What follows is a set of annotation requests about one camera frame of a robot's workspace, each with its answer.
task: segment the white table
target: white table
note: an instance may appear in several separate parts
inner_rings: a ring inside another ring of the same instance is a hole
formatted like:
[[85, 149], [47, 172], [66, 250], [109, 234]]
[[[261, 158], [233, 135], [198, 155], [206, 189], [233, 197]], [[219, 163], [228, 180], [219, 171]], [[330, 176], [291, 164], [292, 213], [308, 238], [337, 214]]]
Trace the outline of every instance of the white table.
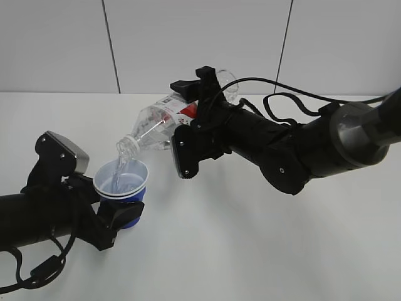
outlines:
[[[90, 155], [87, 175], [93, 176], [116, 157], [115, 143], [130, 132], [139, 110], [160, 98], [1, 93], [0, 193], [25, 185], [37, 160], [34, 143], [46, 130], [84, 149]], [[280, 116], [307, 120], [289, 101], [277, 100], [273, 107]], [[198, 176], [181, 180], [170, 152], [147, 154], [142, 159], [150, 179], [138, 225], [121, 231], [107, 251], [77, 241], [51, 285], [1, 297], [400, 300], [400, 150], [393, 146], [375, 167], [311, 181], [297, 196], [276, 191], [237, 155], [205, 161]], [[58, 254], [50, 242], [21, 250], [23, 278]], [[0, 253], [0, 267], [0, 285], [14, 283], [13, 257]]]

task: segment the blue cup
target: blue cup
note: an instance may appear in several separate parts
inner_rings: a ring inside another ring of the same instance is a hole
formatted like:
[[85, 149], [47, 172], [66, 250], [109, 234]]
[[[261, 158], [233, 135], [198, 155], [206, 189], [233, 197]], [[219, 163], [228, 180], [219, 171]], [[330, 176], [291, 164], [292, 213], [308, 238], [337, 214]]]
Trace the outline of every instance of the blue cup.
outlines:
[[[145, 163], [131, 159], [125, 165], [119, 181], [118, 193], [112, 192], [113, 175], [119, 160], [102, 166], [93, 178], [96, 192], [102, 197], [100, 201], [109, 200], [121, 203], [143, 202], [146, 192], [148, 169]], [[138, 223], [140, 217], [126, 224], [123, 229], [131, 228]]]

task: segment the cup rim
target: cup rim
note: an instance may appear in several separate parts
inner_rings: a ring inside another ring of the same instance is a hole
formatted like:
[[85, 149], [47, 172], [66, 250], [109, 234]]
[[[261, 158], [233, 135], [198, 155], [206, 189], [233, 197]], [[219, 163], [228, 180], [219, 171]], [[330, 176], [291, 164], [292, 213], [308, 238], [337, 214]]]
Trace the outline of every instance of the cup rim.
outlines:
[[127, 192], [127, 193], [106, 193], [105, 191], [101, 190], [101, 189], [96, 185], [95, 179], [96, 179], [96, 175], [98, 174], [98, 172], [100, 171], [100, 169], [102, 169], [103, 166], [106, 166], [106, 165], [109, 164], [109, 163], [115, 162], [116, 160], [118, 160], [118, 159], [111, 160], [111, 161], [107, 162], [106, 164], [102, 165], [101, 168], [99, 168], [99, 170], [96, 172], [95, 176], [93, 177], [93, 187], [95, 188], [95, 190], [97, 191], [97, 193], [100, 194], [101, 196], [103, 196], [104, 198], [109, 198], [109, 199], [111, 199], [111, 198], [113, 198], [113, 199], [125, 199], [125, 198], [127, 198], [127, 197], [134, 196], [135, 194], [137, 194], [139, 191], [141, 191], [141, 190], [145, 187], [146, 182], [148, 181], [148, 178], [149, 178], [149, 169], [148, 169], [148, 167], [146, 166], [146, 164], [143, 163], [141, 160], [130, 159], [131, 161], [137, 161], [137, 162], [143, 164], [143, 166], [145, 166], [146, 171], [147, 171], [147, 175], [146, 175], [146, 178], [143, 180], [143, 183], [142, 183], [140, 186], [138, 186], [137, 188], [135, 188], [134, 190], [131, 190], [131, 191]]

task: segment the bottle neck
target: bottle neck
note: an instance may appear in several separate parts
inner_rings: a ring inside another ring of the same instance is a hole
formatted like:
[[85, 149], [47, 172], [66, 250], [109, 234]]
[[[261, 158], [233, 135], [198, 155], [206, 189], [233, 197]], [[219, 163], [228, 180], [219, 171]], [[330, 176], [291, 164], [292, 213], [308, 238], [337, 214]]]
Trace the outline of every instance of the bottle neck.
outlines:
[[138, 141], [131, 135], [126, 135], [117, 142], [117, 150], [120, 157], [129, 160], [134, 159], [140, 152]]

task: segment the plastic bottle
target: plastic bottle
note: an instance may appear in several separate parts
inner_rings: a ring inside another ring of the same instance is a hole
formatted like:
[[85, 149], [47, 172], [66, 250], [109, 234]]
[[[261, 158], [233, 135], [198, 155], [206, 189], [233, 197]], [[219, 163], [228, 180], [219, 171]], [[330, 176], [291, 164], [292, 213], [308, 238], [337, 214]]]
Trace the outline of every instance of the plastic bottle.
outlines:
[[[222, 87], [235, 80], [227, 70], [218, 71], [216, 76]], [[238, 85], [233, 85], [224, 94], [228, 101], [233, 102], [238, 95]], [[181, 95], [173, 93], [143, 109], [132, 133], [117, 142], [120, 157], [128, 160], [141, 151], [169, 149], [176, 126], [189, 124], [196, 116], [196, 108], [196, 103], [188, 105]]]

